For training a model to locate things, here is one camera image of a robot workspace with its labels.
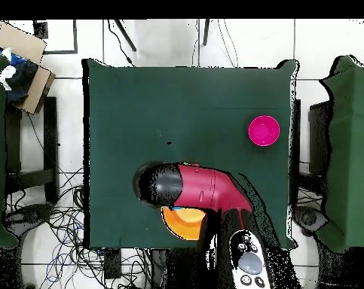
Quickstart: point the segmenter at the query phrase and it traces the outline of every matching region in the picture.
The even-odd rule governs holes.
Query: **orange bowl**
[[[161,207],[163,222],[175,236],[185,240],[198,240],[204,212],[194,208],[171,209]]]

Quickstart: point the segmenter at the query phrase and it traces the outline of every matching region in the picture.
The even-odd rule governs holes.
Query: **white controller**
[[[236,289],[271,289],[262,246],[253,233],[238,230],[229,241]]]

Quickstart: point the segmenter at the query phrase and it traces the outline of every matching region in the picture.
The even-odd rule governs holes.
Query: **black chair leg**
[[[210,19],[206,19],[206,21],[204,22],[203,45],[207,45],[207,39],[209,37],[209,27],[210,27]]]
[[[123,34],[125,41],[128,42],[132,51],[136,52],[136,47],[133,45],[133,42],[130,40],[130,37],[128,36],[127,32],[125,31],[124,27],[121,25],[120,20],[115,20],[115,22],[116,22],[116,25],[118,26],[118,28],[120,29],[120,32]]]

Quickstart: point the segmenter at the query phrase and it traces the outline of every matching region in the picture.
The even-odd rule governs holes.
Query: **controller button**
[[[245,245],[245,244],[243,244],[243,243],[240,243],[240,244],[238,244],[238,249],[239,249],[240,251],[245,251],[245,250],[246,250],[246,245]]]
[[[250,286],[252,283],[252,279],[248,275],[243,275],[240,277],[240,282],[245,286]]]
[[[257,246],[255,246],[254,244],[251,244],[250,248],[251,248],[251,251],[253,253],[257,253],[258,252]]]
[[[243,236],[242,236],[242,240],[243,240],[244,242],[249,242],[249,241],[251,240],[251,237],[250,237],[250,235],[243,235]]]
[[[255,277],[255,283],[260,288],[265,288],[265,283],[261,277]]]
[[[239,268],[250,275],[258,275],[262,271],[262,261],[254,253],[246,251],[238,262]]]

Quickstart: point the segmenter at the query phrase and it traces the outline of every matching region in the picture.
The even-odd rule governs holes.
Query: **black border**
[[[84,94],[84,238],[83,247],[89,248],[90,244],[90,95],[89,95],[89,59],[82,59],[81,65],[83,70],[82,87]]]
[[[43,55],[48,56],[50,54],[77,54],[77,20],[73,20],[73,50],[58,50],[58,51],[44,51]]]

